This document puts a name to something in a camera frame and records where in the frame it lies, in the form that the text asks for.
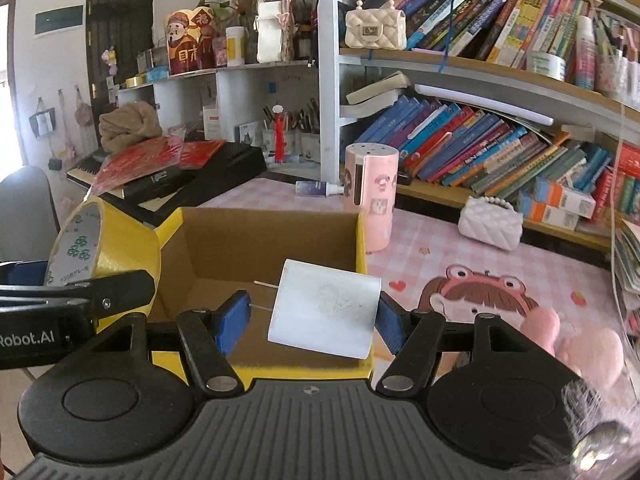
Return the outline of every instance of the yellow packing tape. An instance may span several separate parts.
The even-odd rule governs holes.
[[[49,257],[46,285],[61,286],[89,278],[146,270],[160,279],[160,243],[153,229],[98,197],[82,202],[60,229]],[[131,310],[148,315],[150,304]],[[98,330],[123,314],[100,320]]]

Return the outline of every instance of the yellow tape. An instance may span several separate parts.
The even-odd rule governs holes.
[[[60,229],[49,258],[46,284],[57,286],[140,269],[153,277],[158,288],[160,244],[156,233],[102,199],[90,197]],[[130,312],[148,315],[152,303]],[[98,330],[123,314],[102,319]]]

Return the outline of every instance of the bottle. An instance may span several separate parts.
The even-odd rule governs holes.
[[[575,41],[575,85],[593,90],[596,73],[596,41],[593,22],[589,16],[578,16]]]

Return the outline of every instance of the doorway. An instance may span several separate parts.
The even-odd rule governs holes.
[[[21,168],[14,77],[15,0],[0,0],[0,180]]]

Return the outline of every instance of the white container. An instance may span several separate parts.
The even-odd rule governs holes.
[[[300,132],[300,151],[305,160],[320,162],[320,135]]]
[[[275,130],[263,130],[262,140],[264,142],[264,151],[271,156],[276,151]],[[296,133],[294,130],[284,132],[284,154],[300,155],[300,148],[296,143]]]
[[[575,85],[593,90],[596,78],[596,39],[589,16],[578,16],[575,39]]]
[[[244,65],[244,27],[227,27],[226,35],[226,65]]]
[[[202,121],[204,122],[205,140],[225,139],[220,129],[220,115],[216,105],[202,107]]]

